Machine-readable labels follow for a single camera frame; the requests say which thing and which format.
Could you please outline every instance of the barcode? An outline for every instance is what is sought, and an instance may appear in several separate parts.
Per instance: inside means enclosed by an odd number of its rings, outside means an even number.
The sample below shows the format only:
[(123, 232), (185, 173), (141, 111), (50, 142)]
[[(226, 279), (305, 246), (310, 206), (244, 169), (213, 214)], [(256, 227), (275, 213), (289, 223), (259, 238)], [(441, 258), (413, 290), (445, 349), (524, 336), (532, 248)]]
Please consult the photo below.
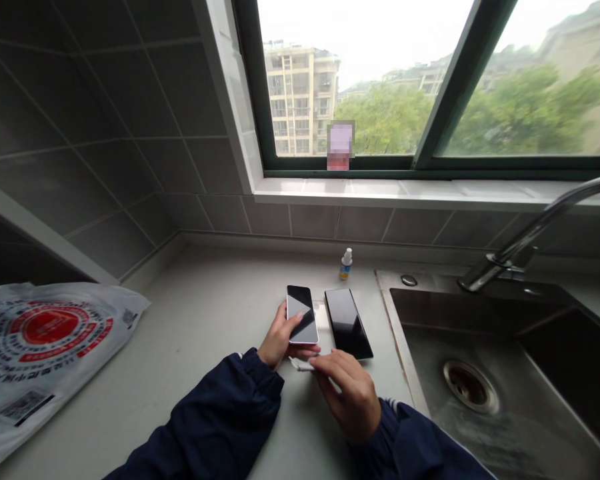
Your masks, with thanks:
[(134, 313), (131, 310), (125, 310), (125, 312), (122, 314), (122, 321), (127, 325), (127, 329), (131, 328), (133, 321), (137, 316), (137, 313)]
[(0, 415), (19, 427), (26, 419), (46, 405), (54, 395), (41, 390), (29, 390), (22, 397), (0, 411)]

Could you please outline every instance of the glass pane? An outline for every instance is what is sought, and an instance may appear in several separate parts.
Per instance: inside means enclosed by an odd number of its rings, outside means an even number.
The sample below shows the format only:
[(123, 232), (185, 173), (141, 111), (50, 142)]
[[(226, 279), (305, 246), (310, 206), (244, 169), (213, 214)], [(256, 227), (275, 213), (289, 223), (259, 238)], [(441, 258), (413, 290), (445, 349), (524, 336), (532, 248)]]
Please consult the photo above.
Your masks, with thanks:
[(356, 155), (414, 154), (472, 4), (258, 0), (277, 154), (324, 156), (332, 120)]
[(600, 155), (600, 0), (519, 0), (445, 155)]

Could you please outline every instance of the hand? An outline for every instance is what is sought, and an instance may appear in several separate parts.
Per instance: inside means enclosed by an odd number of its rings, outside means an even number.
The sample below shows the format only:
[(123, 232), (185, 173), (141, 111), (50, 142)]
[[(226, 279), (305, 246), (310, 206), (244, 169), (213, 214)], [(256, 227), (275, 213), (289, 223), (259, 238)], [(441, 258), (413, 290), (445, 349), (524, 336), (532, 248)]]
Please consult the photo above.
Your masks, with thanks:
[(289, 344), (289, 337), (294, 328), (302, 321), (303, 314), (298, 312), (287, 320), (287, 301), (278, 307), (271, 328), (267, 332), (262, 345), (258, 348), (260, 360), (266, 363), (272, 370), (277, 370), (284, 357), (297, 357), (306, 359), (314, 353), (320, 352), (318, 345)]
[[(382, 406), (371, 376), (358, 360), (342, 350), (333, 349), (330, 355), (311, 358), (309, 363), (315, 368), (318, 385), (331, 413), (349, 441), (354, 445), (366, 442), (377, 430), (382, 417)], [(329, 378), (342, 393), (336, 391)]]

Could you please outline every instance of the spray bottle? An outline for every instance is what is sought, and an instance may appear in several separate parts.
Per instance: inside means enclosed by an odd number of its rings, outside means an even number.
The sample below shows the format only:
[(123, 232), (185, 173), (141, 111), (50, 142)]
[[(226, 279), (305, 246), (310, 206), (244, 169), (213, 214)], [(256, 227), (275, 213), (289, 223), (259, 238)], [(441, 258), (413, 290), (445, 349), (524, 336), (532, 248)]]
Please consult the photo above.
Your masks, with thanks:
[(347, 249), (340, 264), (340, 280), (346, 280), (349, 278), (349, 272), (351, 272), (352, 263), (353, 260), (351, 258), (351, 249)]

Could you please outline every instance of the chrome faucet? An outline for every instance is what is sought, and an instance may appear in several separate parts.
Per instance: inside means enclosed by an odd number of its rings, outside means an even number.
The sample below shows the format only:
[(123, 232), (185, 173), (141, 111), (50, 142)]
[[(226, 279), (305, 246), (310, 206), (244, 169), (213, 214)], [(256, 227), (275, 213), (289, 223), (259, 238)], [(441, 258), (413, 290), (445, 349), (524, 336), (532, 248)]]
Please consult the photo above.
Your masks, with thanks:
[(570, 210), (576, 203), (597, 193), (600, 193), (600, 177), (569, 190), (548, 205), (535, 220), (497, 253), (486, 254), (484, 259), (476, 263), (464, 277), (458, 280), (458, 283), (465, 290), (477, 292), (505, 270), (520, 271), (520, 267), (524, 265), (518, 265), (516, 268), (516, 261), (521, 257), (525, 257), (524, 263), (530, 260), (529, 252), (533, 254), (531, 243), (538, 235), (544, 232), (555, 218)]

